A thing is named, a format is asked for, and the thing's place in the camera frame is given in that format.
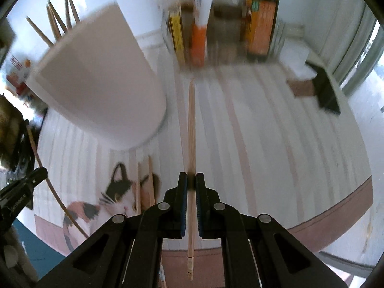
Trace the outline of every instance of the orange bottle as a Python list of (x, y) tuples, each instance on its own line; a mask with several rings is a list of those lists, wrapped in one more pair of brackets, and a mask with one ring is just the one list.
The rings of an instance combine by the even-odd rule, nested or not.
[(265, 61), (275, 28), (279, 0), (246, 0), (245, 41), (249, 61)]

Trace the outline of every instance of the silver screw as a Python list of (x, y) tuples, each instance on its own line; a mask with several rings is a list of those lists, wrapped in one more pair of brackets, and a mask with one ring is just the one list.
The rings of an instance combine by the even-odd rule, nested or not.
[(268, 214), (261, 214), (259, 220), (263, 223), (269, 223), (272, 221), (272, 218)]
[(115, 224), (120, 224), (124, 221), (125, 219), (125, 216), (122, 215), (122, 214), (116, 214), (113, 216), (112, 218), (112, 222), (115, 223)]
[(159, 203), (158, 207), (160, 210), (168, 210), (170, 205), (167, 202), (161, 202)]
[(217, 202), (217, 203), (214, 204), (214, 208), (216, 210), (224, 210), (225, 209), (225, 205), (222, 202)]

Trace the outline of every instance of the cat print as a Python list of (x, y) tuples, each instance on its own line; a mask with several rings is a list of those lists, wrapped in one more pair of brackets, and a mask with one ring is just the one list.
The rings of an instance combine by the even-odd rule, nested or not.
[[(150, 207), (148, 180), (148, 175), (140, 180), (142, 211)], [(156, 200), (160, 189), (160, 180), (156, 174), (153, 174), (153, 187)], [(124, 214), (126, 217), (138, 214), (136, 181), (128, 179), (125, 165), (119, 162), (113, 170), (111, 182), (105, 193), (101, 193), (98, 205), (75, 201), (67, 209), (85, 233), (91, 235), (116, 214)], [(63, 231), (71, 252), (85, 240), (84, 235), (74, 226), (67, 215), (64, 216)]]

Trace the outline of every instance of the blue surface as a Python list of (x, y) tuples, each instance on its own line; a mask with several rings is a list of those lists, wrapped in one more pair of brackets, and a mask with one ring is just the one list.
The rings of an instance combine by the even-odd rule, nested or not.
[(26, 252), (36, 269), (39, 279), (53, 269), (65, 257), (37, 238), (18, 219), (13, 222), (20, 241), (24, 242)]

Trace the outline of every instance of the table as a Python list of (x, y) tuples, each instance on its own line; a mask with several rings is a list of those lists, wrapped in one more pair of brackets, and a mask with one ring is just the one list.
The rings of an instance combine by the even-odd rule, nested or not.
[[(269, 213), (314, 251), (343, 234), (372, 204), (364, 142), (333, 78), (340, 116), (320, 110), (314, 97), (295, 99), (286, 84), (291, 74), (279, 63), (179, 73), (164, 46), (144, 52), (162, 81), (167, 111), (159, 131), (142, 146), (110, 150), (54, 110), (48, 111), (38, 152), (65, 205), (80, 200), (97, 204), (118, 162), (135, 180), (137, 162), (143, 174), (148, 172), (148, 155), (161, 181), (158, 201), (177, 185), (179, 172), (187, 168), (192, 77), (196, 170), (204, 173), (207, 187), (217, 190), (222, 202), (252, 216)], [(321, 64), (313, 53), (309, 60)], [(35, 189), (34, 207), (32, 232), (68, 254), (60, 234), (64, 214), (45, 183)], [(353, 215), (348, 218), (346, 212)], [(197, 249), (220, 246), (219, 240), (196, 239)], [(163, 249), (186, 250), (187, 239), (164, 240)]]

